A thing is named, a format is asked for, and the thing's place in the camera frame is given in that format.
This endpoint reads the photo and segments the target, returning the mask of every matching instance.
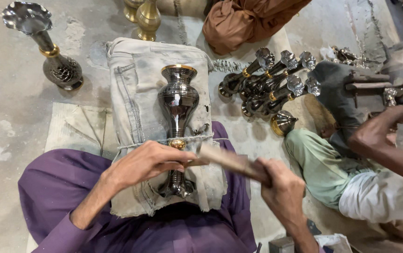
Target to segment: frayed edge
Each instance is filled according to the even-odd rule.
[[[227,60],[215,60],[212,62],[214,64],[212,71],[220,72],[240,72],[244,68],[250,66],[252,62],[248,63],[235,63]]]

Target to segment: folded cloth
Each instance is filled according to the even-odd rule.
[[[125,156],[147,140],[166,143],[167,125],[157,95],[167,84],[161,69],[171,64],[184,64],[197,70],[191,81],[200,101],[188,123],[186,150],[195,151],[201,141],[212,145],[208,68],[212,67],[206,53],[191,46],[171,45],[128,38],[107,43],[111,75],[114,129],[119,141],[119,153],[114,161]],[[224,171],[217,165],[188,168],[185,176],[195,182],[197,192],[186,199],[172,196],[162,198],[156,189],[167,178],[163,173],[148,181],[129,187],[111,201],[111,214],[120,217],[153,215],[155,210],[181,201],[198,204],[204,212],[220,209],[227,183]]]
[[[311,0],[225,0],[212,6],[203,25],[206,41],[219,55],[278,32]]]

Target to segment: purple sleeve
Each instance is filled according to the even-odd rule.
[[[88,230],[76,227],[69,218],[70,212],[53,228],[48,236],[39,244],[33,253],[74,253],[81,245],[92,239],[102,229],[102,225],[95,223]]]

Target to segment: gold rim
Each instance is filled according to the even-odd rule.
[[[161,69],[161,72],[163,72],[165,69],[174,68],[174,67],[181,67],[181,68],[189,69],[189,70],[192,70],[193,72],[197,73],[197,70],[194,69],[193,67],[187,66],[187,65],[182,65],[182,64],[167,65]]]
[[[270,100],[272,100],[272,101],[277,100],[277,98],[273,95],[273,92],[271,92],[271,93],[268,95],[268,98],[270,98]]]
[[[289,94],[287,94],[287,99],[288,99],[289,101],[292,101],[292,100],[295,99],[294,97],[292,97],[292,92],[289,93]]]
[[[42,55],[44,55],[47,58],[53,58],[59,55],[59,47],[55,44],[53,44],[53,50],[52,51],[44,51],[41,48],[39,48],[39,52],[41,52]]]
[[[281,129],[279,128],[278,124],[277,124],[277,115],[275,114],[272,119],[270,119],[270,127],[272,128],[273,132],[275,132],[277,135],[279,136],[284,136],[283,131],[281,131]]]
[[[266,75],[266,77],[268,77],[268,78],[272,78],[273,76],[268,72],[268,70],[266,70],[265,72],[264,72],[264,74]]]
[[[250,77],[250,74],[247,73],[247,68],[246,68],[246,67],[242,70],[242,75],[243,75],[245,78]]]

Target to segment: worn fabric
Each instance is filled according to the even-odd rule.
[[[228,138],[218,122],[214,138]],[[228,140],[218,141],[234,151]],[[39,244],[34,252],[253,252],[250,201],[243,176],[226,171],[228,190],[221,209],[200,211],[181,202],[155,215],[119,218],[107,204],[88,230],[75,227],[69,215],[98,181],[111,160],[78,150],[49,151],[27,166],[19,180],[19,195],[27,227]]]
[[[167,138],[168,126],[157,95],[167,84],[161,75],[161,69],[172,64],[185,64],[198,72],[191,81],[191,86],[198,91],[200,101],[185,132],[185,136],[195,136],[198,139],[188,140],[186,150],[195,151],[201,141],[215,144],[212,141],[208,90],[208,69],[212,63],[205,52],[191,46],[128,38],[108,42],[107,51],[114,129],[120,148],[115,160],[147,140]],[[205,212],[220,209],[222,196],[227,189],[220,166],[194,166],[188,169],[185,177],[195,182],[197,187],[197,192],[186,199],[177,196],[162,198],[156,192],[167,178],[167,173],[163,173],[117,194],[112,200],[111,213],[120,217],[145,213],[153,215],[155,210],[181,201],[198,204]]]
[[[403,220],[403,177],[392,171],[357,175],[343,192],[339,210],[373,223]]]
[[[345,79],[352,70],[356,70],[356,67],[321,61],[308,76],[316,78],[322,86],[322,92],[316,97],[317,100],[331,112],[339,125],[347,126],[331,135],[331,145],[342,156],[358,158],[359,156],[347,145],[348,138],[356,131],[356,128],[352,127],[359,127],[364,123],[365,117],[355,107],[353,93],[345,89]]]
[[[203,24],[206,41],[219,55],[278,32],[311,0],[225,0],[214,4]]]
[[[339,210],[340,197],[351,179],[371,171],[357,160],[341,156],[328,141],[306,129],[289,132],[284,144],[289,156],[300,164],[309,192],[335,210]]]

